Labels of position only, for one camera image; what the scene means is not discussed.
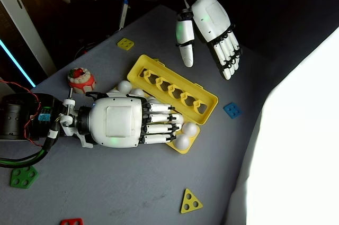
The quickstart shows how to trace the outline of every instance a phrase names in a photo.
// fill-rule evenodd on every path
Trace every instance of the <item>robotic arm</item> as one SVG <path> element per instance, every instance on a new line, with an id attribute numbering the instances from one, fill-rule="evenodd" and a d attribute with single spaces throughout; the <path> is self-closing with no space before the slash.
<path id="1" fill-rule="evenodd" d="M 167 143 L 181 130 L 183 117 L 172 113 L 169 104 L 147 101 L 137 95 L 121 93 L 87 92 L 94 98 L 93 107 L 74 110 L 72 92 L 63 104 L 67 111 L 61 115 L 60 124 L 67 136 L 77 135 L 83 147 L 92 148 L 86 141 L 91 136 L 94 143 L 106 147 L 137 147 L 140 143 Z"/>
<path id="2" fill-rule="evenodd" d="M 184 0 L 186 9 L 178 14 L 176 38 L 184 64 L 193 66 L 193 21 L 208 44 L 213 46 L 223 76 L 229 80 L 239 67 L 242 54 L 224 8 L 217 0 Z"/>

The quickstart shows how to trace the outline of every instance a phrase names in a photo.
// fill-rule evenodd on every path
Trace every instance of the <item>gray tabletop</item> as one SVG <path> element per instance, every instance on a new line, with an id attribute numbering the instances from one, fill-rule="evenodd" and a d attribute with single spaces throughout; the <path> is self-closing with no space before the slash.
<path id="1" fill-rule="evenodd" d="M 195 61 L 186 68 L 175 46 L 175 12 L 159 6 L 102 42 L 34 91 L 63 100 L 68 94 L 67 73 L 88 68 L 97 80 L 96 91 L 107 92 L 145 53 L 168 68 L 199 83 L 219 103 L 192 148 L 181 155 L 166 144 L 113 149 L 82 148 L 73 137 L 60 138 L 35 165 L 39 178 L 28 189 L 9 186 L 9 169 L 0 169 L 1 224 L 59 224 L 83 218 L 84 224 L 219 224 L 236 183 L 261 101 L 255 90 L 261 59 L 248 49 L 231 81 L 222 79 L 208 48 L 195 42 Z M 130 51 L 116 46 L 121 38 L 135 42 Z M 75 94 L 76 107 L 92 100 Z M 231 119 L 222 109 L 235 102 L 243 114 Z M 36 150 L 28 142 L 1 143 L 0 156 L 19 158 Z M 183 192 L 189 188 L 202 209 L 180 214 Z"/>

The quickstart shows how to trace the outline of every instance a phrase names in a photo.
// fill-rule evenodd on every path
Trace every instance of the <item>led light strip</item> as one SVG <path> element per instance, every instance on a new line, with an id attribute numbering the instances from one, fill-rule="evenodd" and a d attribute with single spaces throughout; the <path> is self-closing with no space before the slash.
<path id="1" fill-rule="evenodd" d="M 25 78 L 28 80 L 28 82 L 35 87 L 35 84 L 31 80 L 31 78 L 27 75 L 27 73 L 24 71 L 24 69 L 19 65 L 19 63 L 16 61 L 16 59 L 13 57 L 13 55 L 10 53 L 10 51 L 7 49 L 5 44 L 0 39 L 0 46 L 5 50 L 7 55 L 10 57 L 10 59 L 13 61 L 13 63 L 17 66 L 17 68 L 21 71 L 21 73 L 25 76 Z"/>

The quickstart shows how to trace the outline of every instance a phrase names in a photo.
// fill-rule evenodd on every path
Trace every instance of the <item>blue square block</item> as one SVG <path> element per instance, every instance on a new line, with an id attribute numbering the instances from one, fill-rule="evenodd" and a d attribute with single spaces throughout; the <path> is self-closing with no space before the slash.
<path id="1" fill-rule="evenodd" d="M 224 110 L 232 119 L 236 118 L 237 116 L 241 115 L 241 113 L 242 113 L 242 111 L 239 109 L 237 104 L 235 104 L 234 102 L 226 105 L 224 107 Z"/>

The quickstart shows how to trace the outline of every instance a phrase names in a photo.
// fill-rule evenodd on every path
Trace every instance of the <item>red wire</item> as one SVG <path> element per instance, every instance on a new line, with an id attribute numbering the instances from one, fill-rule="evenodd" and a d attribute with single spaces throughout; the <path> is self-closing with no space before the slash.
<path id="1" fill-rule="evenodd" d="M 23 86 L 19 85 L 19 84 L 16 83 L 16 82 L 4 81 L 4 80 L 1 80 L 1 79 L 0 79 L 0 82 L 6 83 L 6 84 L 16 85 L 16 86 L 18 86 L 18 87 L 20 87 L 20 88 L 22 88 L 22 89 L 25 89 L 28 93 L 30 93 L 31 95 L 33 95 L 33 96 L 35 97 L 35 99 L 37 100 L 37 102 L 38 102 L 38 104 L 39 104 L 39 105 L 38 105 L 38 108 L 37 108 L 37 111 L 36 111 L 36 113 L 35 113 L 33 116 L 31 116 L 31 117 L 28 119 L 28 122 L 25 124 L 25 126 L 24 126 L 24 128 L 23 128 L 23 135 L 24 135 L 24 137 L 25 137 L 27 140 L 29 140 L 32 144 L 34 144 L 34 145 L 36 145 L 36 146 L 38 146 L 38 147 L 42 147 L 42 145 L 36 144 L 36 143 L 34 143 L 33 140 L 30 139 L 29 132 L 28 132 L 28 125 L 29 125 L 30 122 L 31 122 L 31 121 L 39 114 L 39 111 L 40 111 L 40 108 L 41 108 L 41 102 L 40 102 L 38 96 L 37 96 L 36 94 L 32 93 L 32 92 L 31 92 L 30 90 L 28 90 L 26 87 L 23 87 Z"/>

